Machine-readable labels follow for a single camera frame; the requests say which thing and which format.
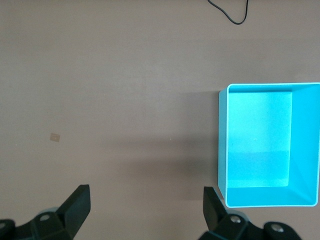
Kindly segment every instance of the blue box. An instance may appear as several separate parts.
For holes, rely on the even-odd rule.
[[[320,83],[231,84],[219,93],[218,186],[229,208],[315,206]]]

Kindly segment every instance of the cyan plastic container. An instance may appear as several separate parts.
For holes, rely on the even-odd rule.
[[[218,186],[229,208],[315,206],[320,83],[231,84],[219,93]]]

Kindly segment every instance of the table surface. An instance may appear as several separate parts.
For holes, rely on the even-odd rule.
[[[245,0],[216,0],[241,20]],[[318,82],[320,1],[0,2],[0,219],[17,225],[90,184],[75,239],[196,240],[217,186],[218,94]],[[316,207],[242,208],[320,239]]]

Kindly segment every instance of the small stain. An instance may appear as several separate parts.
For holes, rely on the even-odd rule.
[[[60,141],[60,135],[56,133],[51,133],[50,140],[58,143]]]

